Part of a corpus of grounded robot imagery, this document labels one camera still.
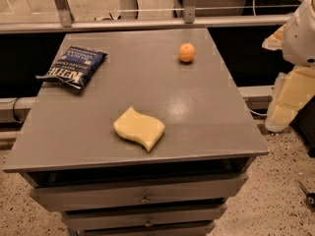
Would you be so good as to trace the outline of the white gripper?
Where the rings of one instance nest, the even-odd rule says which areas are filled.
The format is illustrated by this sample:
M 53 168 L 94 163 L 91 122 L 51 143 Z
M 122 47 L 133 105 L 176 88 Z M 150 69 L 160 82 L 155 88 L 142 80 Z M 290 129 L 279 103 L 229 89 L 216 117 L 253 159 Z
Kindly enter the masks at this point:
M 276 78 L 265 121 L 267 130 L 274 133 L 284 130 L 315 95 L 314 2 L 304 0 L 286 25 L 262 43 L 264 49 L 283 50 L 283 59 L 287 62 L 301 65 L 288 74 L 279 73 Z

